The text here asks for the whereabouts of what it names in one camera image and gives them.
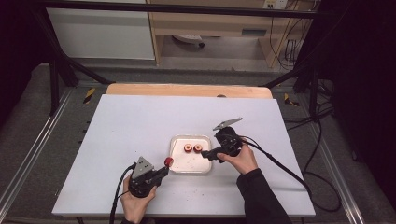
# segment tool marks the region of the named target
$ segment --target metal frame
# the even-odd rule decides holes
[[[38,159],[40,152],[42,151],[44,145],[46,145],[50,134],[52,133],[55,125],[57,124],[59,118],[64,112],[64,109],[66,108],[72,91],[73,89],[69,89],[64,93],[58,110],[55,111],[52,117],[48,118],[46,124],[44,125],[37,139],[27,153],[17,173],[14,175],[6,190],[0,197],[0,223],[6,217],[9,208],[13,204],[15,198],[17,197],[18,193],[22,188],[24,181],[26,180],[33,166],[35,165],[35,161]]]
[[[102,84],[111,84],[113,81],[107,80],[95,74],[80,63],[69,58],[62,50],[56,34],[53,31],[50,21],[44,18],[45,8],[70,8],[89,10],[111,10],[111,11],[145,11],[145,12],[168,12],[168,13],[190,13],[190,14],[212,14],[212,15],[234,15],[251,17],[272,17],[272,18],[300,18],[300,19],[329,19],[335,18],[335,14],[330,12],[316,11],[293,11],[293,10],[273,10],[264,8],[239,8],[239,7],[203,7],[203,6],[181,6],[181,5],[159,5],[159,4],[133,4],[133,3],[107,3],[107,2],[83,2],[83,1],[61,1],[61,0],[35,0],[28,1],[26,5],[48,39],[52,49],[54,60],[51,64],[51,114],[59,105],[59,92],[57,84],[58,73],[63,78],[66,86],[76,86],[78,79],[71,67],[76,68],[85,75],[92,77]],[[274,82],[264,86],[275,86]]]

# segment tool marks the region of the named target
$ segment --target metal bracket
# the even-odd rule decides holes
[[[137,161],[137,165],[134,168],[134,172],[132,173],[132,179],[137,179],[139,176],[146,174],[147,172],[154,169],[154,166],[151,165],[146,159],[143,157],[139,157]]]
[[[218,126],[216,126],[216,127],[213,129],[213,131],[223,129],[223,128],[227,127],[227,126],[230,126],[230,125],[232,125],[232,124],[238,122],[238,121],[241,120],[241,119],[242,119],[242,118],[238,118],[238,119],[229,119],[229,120],[223,121],[221,124],[219,124]]]

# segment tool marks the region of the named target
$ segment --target white cabinet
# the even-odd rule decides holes
[[[146,3],[145,0],[106,2]],[[61,47],[69,57],[154,60],[147,12],[48,8],[48,13]]]

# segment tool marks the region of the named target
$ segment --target black cable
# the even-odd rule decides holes
[[[293,126],[293,127],[291,127],[291,128],[288,128],[287,129],[287,131],[291,131],[291,130],[293,130],[293,129],[296,129],[296,128],[298,128],[298,127],[301,127],[301,126],[303,126],[303,125],[305,125],[305,124],[307,124],[307,123],[310,123],[312,120],[307,120],[307,121],[305,121],[305,122],[303,122],[303,123],[301,123],[301,124],[298,124],[298,125],[296,125],[296,126]]]
[[[330,181],[328,181],[327,179],[322,177],[321,175],[317,175],[315,173],[308,172],[308,171],[305,171],[305,173],[303,173],[303,176],[305,176],[305,175],[312,175],[312,176],[314,176],[314,177],[316,177],[318,179],[321,179],[325,183],[327,183],[332,188],[332,190],[335,192],[335,195],[337,197],[337,205],[335,206],[335,208],[325,208],[325,207],[319,205],[318,203],[316,203],[314,200],[312,200],[312,204],[314,206],[316,206],[317,208],[319,208],[319,209],[321,209],[323,211],[329,212],[329,213],[338,211],[341,208],[341,206],[342,206],[342,204],[341,204],[342,199],[341,199],[340,193],[335,188],[335,186]]]
[[[320,112],[321,112],[320,109],[321,109],[324,105],[326,105],[326,104],[330,104],[330,102],[325,102],[325,103],[321,104],[321,105],[318,107],[318,110],[317,110],[318,126],[319,126],[318,141],[317,141],[317,144],[315,145],[315,148],[314,148],[313,152],[311,153],[311,156],[310,156],[309,159],[308,159],[308,162],[305,164],[305,167],[304,167],[304,169],[302,170],[302,174],[303,174],[303,176],[312,175],[312,176],[314,176],[314,177],[316,177],[316,178],[318,178],[318,179],[324,181],[325,183],[327,183],[327,184],[332,188],[332,190],[335,192],[335,195],[336,195],[336,197],[337,197],[337,205],[335,206],[335,208],[325,208],[325,207],[319,205],[318,203],[316,203],[313,199],[311,199],[311,201],[312,201],[312,204],[313,204],[314,206],[316,206],[317,208],[319,208],[319,209],[321,209],[321,210],[323,210],[323,211],[326,211],[326,212],[336,212],[336,211],[338,211],[338,210],[341,208],[341,205],[342,205],[342,204],[341,204],[341,201],[342,201],[342,200],[341,200],[341,196],[340,196],[338,190],[335,188],[335,186],[334,186],[330,181],[326,180],[324,177],[322,177],[322,176],[320,176],[320,175],[317,175],[317,174],[315,174],[315,173],[312,173],[312,172],[308,172],[308,171],[307,171],[308,166],[309,166],[309,164],[311,163],[311,161],[312,161],[312,159],[314,158],[314,156],[316,155],[316,153],[317,153],[317,151],[318,151],[318,146],[320,145],[320,140],[321,140],[321,137],[322,137],[322,126],[321,126],[321,123],[320,123],[320,119],[321,119],[321,117],[320,117]]]
[[[232,139],[235,138],[234,135],[225,134],[225,133],[222,134],[221,136],[229,137],[229,138],[232,138]],[[270,161],[272,161],[275,165],[277,165],[277,166],[278,166],[279,168],[281,168],[283,171],[285,171],[286,173],[288,173],[289,175],[291,175],[294,179],[296,179],[298,182],[300,182],[300,183],[304,186],[304,188],[306,189],[306,192],[308,193],[309,198],[312,198],[312,192],[311,192],[311,189],[309,188],[309,186],[308,186],[299,176],[297,176],[293,171],[291,171],[289,168],[287,168],[287,167],[284,166],[282,163],[280,163],[280,162],[279,162],[277,159],[275,159],[270,153],[264,151],[264,150],[259,146],[259,144],[258,144],[256,141],[254,141],[252,138],[247,137],[247,136],[243,136],[243,135],[238,135],[238,137],[240,138],[239,140],[240,140],[242,143],[248,144],[248,145],[250,145],[250,146],[255,147],[256,149],[258,149],[258,150],[259,150],[260,152],[262,152]],[[252,141],[254,144],[249,143],[248,141],[246,141],[246,140],[244,140],[244,139],[242,139],[242,138],[249,139],[249,140]]]
[[[307,28],[307,25],[309,22],[310,22],[310,20],[307,20],[307,19],[302,20],[302,22],[301,22],[302,33],[301,33],[300,40],[296,45],[296,48],[299,48],[301,43],[303,42],[304,36],[306,35],[306,28]]]
[[[283,64],[283,63],[280,61],[279,57],[277,57],[277,54],[276,54],[276,52],[275,52],[275,50],[274,50],[274,47],[273,47],[273,45],[272,45],[272,32],[273,32],[273,27],[274,27],[274,17],[271,18],[270,47],[271,47],[272,52],[275,54],[276,60],[279,62],[280,66],[281,66],[283,69],[288,70],[288,68],[284,67],[284,65],[286,65],[286,64]]]
[[[290,2],[290,4],[288,5],[288,6],[286,6],[285,7],[285,9],[288,9],[289,7],[291,7],[291,5],[293,5],[294,4],[294,2],[296,2],[296,1],[292,1],[292,2]]]
[[[302,19],[298,19],[297,22],[295,22],[291,28],[289,29],[288,33],[286,34],[286,38],[288,38],[288,36],[290,35],[291,31],[294,29],[294,27],[297,25],[297,23],[299,23]]]
[[[128,168],[126,168],[126,170],[124,171],[124,173],[122,174],[122,176],[121,176],[121,178],[120,178],[119,184],[117,185],[116,196],[114,196],[113,207],[111,208],[111,212],[110,212],[110,220],[109,220],[109,223],[110,223],[110,224],[114,224],[114,219],[115,219],[115,214],[116,214],[116,208],[117,208],[117,201],[119,200],[119,197],[120,197],[122,194],[125,194],[125,193],[129,192],[129,191],[123,192],[123,193],[119,196],[119,191],[120,191],[120,187],[121,187],[122,180],[124,179],[126,173],[128,173],[128,171],[130,171],[130,170],[132,170],[132,169],[134,169],[134,166],[133,166],[133,165],[132,165],[132,166],[129,166]]]
[[[286,49],[285,49],[285,55],[283,56],[285,58],[286,61],[288,61],[288,50],[289,50],[289,42],[290,40],[288,40],[288,43],[286,44]]]
[[[291,55],[290,55],[290,67],[293,67],[293,68],[294,68],[294,65],[295,65],[295,62],[296,62],[295,56],[296,56],[296,46],[297,46],[297,43],[296,43],[295,40],[292,40],[291,43],[292,43],[292,45],[291,45],[292,51],[291,51]]]

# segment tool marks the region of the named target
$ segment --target gray floor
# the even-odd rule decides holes
[[[111,68],[110,63],[93,70],[118,82],[256,86],[281,74],[279,68],[276,70],[266,67],[256,44],[257,41],[254,39],[210,37],[205,42],[205,48],[198,49],[192,45],[178,43],[169,37],[165,39],[163,64],[160,66],[144,62],[136,65],[135,63],[138,62],[133,62],[114,69]],[[56,202],[56,193],[62,188],[78,152],[79,141],[84,138],[84,130],[89,128],[87,121],[91,120],[100,95],[106,91],[105,86],[95,85],[96,91],[92,100],[89,104],[84,105],[83,99],[92,83],[89,78],[83,75],[79,76],[83,82],[72,90],[67,107],[7,213],[7,223],[12,223],[12,220],[20,223],[76,222],[52,215],[51,209]],[[293,80],[290,80],[282,85],[286,89],[277,88],[274,90],[274,97],[278,100],[281,113],[285,118],[304,117],[304,111],[300,106],[284,104],[282,91],[290,91],[287,87],[292,82]],[[48,119],[50,112],[49,86],[48,67],[38,67],[33,72],[33,78],[21,101],[0,130],[0,158],[2,158],[0,162],[0,192],[6,190],[8,183],[18,171],[25,155]],[[292,92],[289,94],[291,100],[298,101],[295,94]],[[322,126],[326,142],[346,179],[365,222],[396,223],[394,210],[375,183],[366,165],[351,159],[350,149],[337,119],[327,117],[322,121]],[[316,144],[312,129],[309,125],[305,125],[290,131],[289,134],[297,161],[303,167]],[[330,180],[320,154],[315,156],[308,170]],[[334,194],[328,186],[310,176],[306,178],[306,181],[313,190],[315,202],[326,207],[335,205]],[[305,222],[349,223],[343,209],[336,213],[327,213],[319,209],[316,209],[316,212],[315,217],[308,217]],[[237,223],[241,220],[195,219],[183,223],[212,223],[212,221],[213,223]]]

